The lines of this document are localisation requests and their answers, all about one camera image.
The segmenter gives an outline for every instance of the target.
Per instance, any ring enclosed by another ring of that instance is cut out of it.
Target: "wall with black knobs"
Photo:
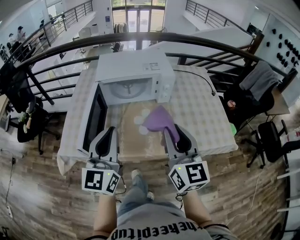
[[[288,73],[300,62],[300,39],[270,15],[262,32],[264,39],[256,55]]]
[[[264,38],[255,55],[273,64],[285,73],[288,73],[294,64],[297,66],[297,71],[300,72],[300,67],[297,65],[298,62],[300,63],[300,38],[272,15],[269,16],[262,33]],[[298,74],[282,93],[288,106],[292,106],[300,98],[299,76]]]

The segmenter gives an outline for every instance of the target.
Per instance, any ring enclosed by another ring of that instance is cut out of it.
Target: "black and white marker cube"
[[[114,170],[82,169],[82,189],[89,192],[113,195],[119,180],[120,175]]]
[[[178,193],[198,190],[210,182],[207,162],[192,162],[174,165],[169,173],[169,178]]]

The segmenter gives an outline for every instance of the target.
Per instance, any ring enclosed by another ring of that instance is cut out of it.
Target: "jeans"
[[[132,180],[132,188],[130,191],[126,194],[124,200],[122,201],[119,211],[118,211],[118,217],[122,216],[123,214],[140,207],[147,203],[157,204],[161,206],[166,207],[172,207],[177,210],[179,210],[178,207],[176,207],[171,202],[154,202],[152,199],[147,198],[148,193],[148,184],[143,179],[141,175],[136,175]]]

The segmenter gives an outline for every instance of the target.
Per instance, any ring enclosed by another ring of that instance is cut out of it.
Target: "wooden floor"
[[[295,107],[292,114],[283,116],[289,129],[299,126],[300,112]],[[53,121],[50,130],[62,132],[64,115]],[[254,128],[266,120],[265,115],[253,120]],[[12,239],[52,240],[52,239],[84,239],[90,236],[93,219],[96,214],[98,197],[81,190],[81,168],[84,163],[77,163],[66,176],[61,176],[57,167],[56,153],[60,142],[51,135],[44,134],[44,154],[38,153],[37,140],[28,143],[18,143],[16,129],[10,133],[0,131],[0,148],[9,149],[17,158],[12,171],[7,204],[14,215],[13,221],[7,218],[5,198],[8,190],[11,172],[11,155],[0,153],[0,225],[9,228]],[[249,128],[243,129],[236,141],[250,133]],[[17,152],[24,154],[19,158]],[[283,223],[284,213],[276,209],[285,206],[285,180],[276,180],[276,176],[285,171],[282,160],[274,164],[267,162],[264,170],[256,161],[250,169],[246,162],[251,159],[254,149],[248,145],[240,145],[237,151],[204,157],[208,161],[211,182],[201,189],[199,195],[212,214],[216,223],[229,224],[230,229],[241,240],[267,240],[274,225]],[[142,163],[125,163],[124,179],[130,186],[130,172],[139,168],[149,183],[150,190],[156,198],[164,197],[180,206],[175,200],[175,194],[167,186],[164,165],[166,160]],[[257,193],[253,207],[249,212],[256,181]],[[118,192],[123,191],[119,185]]]

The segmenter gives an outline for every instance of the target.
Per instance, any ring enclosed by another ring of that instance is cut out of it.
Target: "sneaker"
[[[153,192],[148,192],[147,198],[150,198],[152,201],[154,201],[154,193]]]
[[[142,172],[138,169],[134,169],[132,172],[131,172],[131,179],[133,180],[133,178],[135,178],[136,175],[141,175],[142,176]]]

